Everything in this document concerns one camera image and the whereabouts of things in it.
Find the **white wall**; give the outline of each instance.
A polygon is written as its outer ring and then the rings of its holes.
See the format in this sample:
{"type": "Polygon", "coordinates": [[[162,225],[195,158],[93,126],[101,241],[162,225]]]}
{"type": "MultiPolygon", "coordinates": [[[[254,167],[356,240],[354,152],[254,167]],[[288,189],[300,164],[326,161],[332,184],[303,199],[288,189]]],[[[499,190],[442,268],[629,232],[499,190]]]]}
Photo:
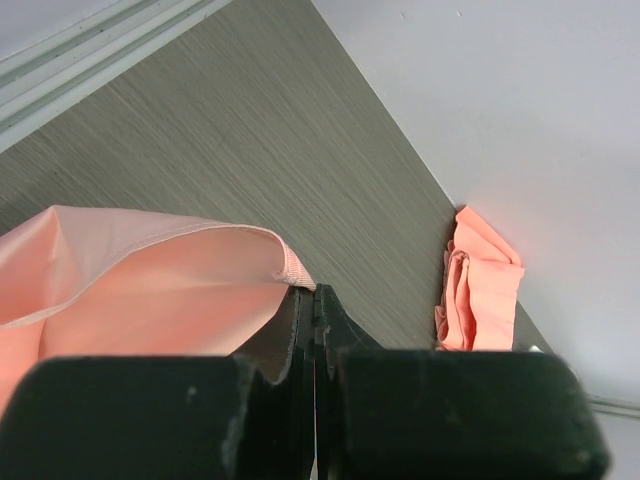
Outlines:
{"type": "Polygon", "coordinates": [[[640,422],[628,418],[598,415],[598,422],[613,452],[613,467],[607,480],[631,480],[640,472],[640,422]]]}
{"type": "Polygon", "coordinates": [[[640,401],[640,3],[314,3],[447,194],[520,251],[551,346],[640,401]]]}
{"type": "Polygon", "coordinates": [[[119,0],[0,0],[0,60],[119,0]]]}

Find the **crumpled pink fabric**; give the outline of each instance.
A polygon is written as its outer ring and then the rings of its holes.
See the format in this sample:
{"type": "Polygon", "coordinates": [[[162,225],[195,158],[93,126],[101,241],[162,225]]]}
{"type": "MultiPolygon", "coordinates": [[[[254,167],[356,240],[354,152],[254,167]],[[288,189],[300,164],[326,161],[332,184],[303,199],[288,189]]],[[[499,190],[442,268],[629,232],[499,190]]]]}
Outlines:
{"type": "Polygon", "coordinates": [[[456,221],[435,311],[438,343],[445,350],[511,350],[520,257],[471,208],[456,221]]]}
{"type": "Polygon", "coordinates": [[[54,206],[0,237],[0,415],[56,355],[227,355],[315,283],[275,233],[54,206]]]}

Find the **black plastic part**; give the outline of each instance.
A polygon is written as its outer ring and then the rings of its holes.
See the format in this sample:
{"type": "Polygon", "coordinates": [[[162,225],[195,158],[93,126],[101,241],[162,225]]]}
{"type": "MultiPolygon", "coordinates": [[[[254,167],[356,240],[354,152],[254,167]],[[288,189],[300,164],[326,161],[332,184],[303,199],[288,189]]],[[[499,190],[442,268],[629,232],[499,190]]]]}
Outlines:
{"type": "Polygon", "coordinates": [[[384,350],[319,285],[231,357],[40,364],[0,420],[0,479],[307,480],[314,436],[319,480],[598,480],[609,459],[558,358],[384,350]]]}
{"type": "Polygon", "coordinates": [[[382,350],[382,347],[347,315],[330,285],[318,285],[314,301],[316,453],[318,479],[325,480],[330,470],[339,469],[336,462],[340,461],[340,456],[332,448],[342,436],[342,425],[333,413],[340,410],[339,402],[342,399],[333,381],[338,352],[382,350]]]}
{"type": "Polygon", "coordinates": [[[0,422],[0,478],[307,480],[312,315],[313,294],[292,289],[274,317],[291,339],[277,383],[260,355],[43,362],[0,422]]]}
{"type": "Polygon", "coordinates": [[[338,370],[332,478],[595,480],[607,468],[585,395],[557,357],[352,351],[338,370]]]}

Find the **gray wood grain surface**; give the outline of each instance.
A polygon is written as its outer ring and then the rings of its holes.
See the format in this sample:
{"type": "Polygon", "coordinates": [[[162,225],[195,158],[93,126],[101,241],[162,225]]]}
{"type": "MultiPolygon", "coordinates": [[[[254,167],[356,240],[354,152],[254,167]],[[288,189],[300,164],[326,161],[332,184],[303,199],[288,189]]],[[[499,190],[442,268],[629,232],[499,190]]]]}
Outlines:
{"type": "Polygon", "coordinates": [[[454,207],[309,0],[232,2],[0,155],[0,233],[51,204],[274,229],[382,344],[433,343],[454,207]]]}

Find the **folded pink fabric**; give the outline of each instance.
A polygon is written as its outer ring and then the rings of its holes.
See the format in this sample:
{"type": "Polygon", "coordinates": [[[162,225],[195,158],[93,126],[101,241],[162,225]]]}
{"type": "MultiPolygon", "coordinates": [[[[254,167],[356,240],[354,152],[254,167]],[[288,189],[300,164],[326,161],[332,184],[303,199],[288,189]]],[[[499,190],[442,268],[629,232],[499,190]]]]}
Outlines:
{"type": "Polygon", "coordinates": [[[520,257],[471,208],[456,221],[435,311],[438,342],[446,350],[510,350],[524,275],[520,257]]]}
{"type": "Polygon", "coordinates": [[[0,414],[56,355],[226,355],[315,289],[275,233],[136,210],[51,207],[0,237],[0,414]]]}

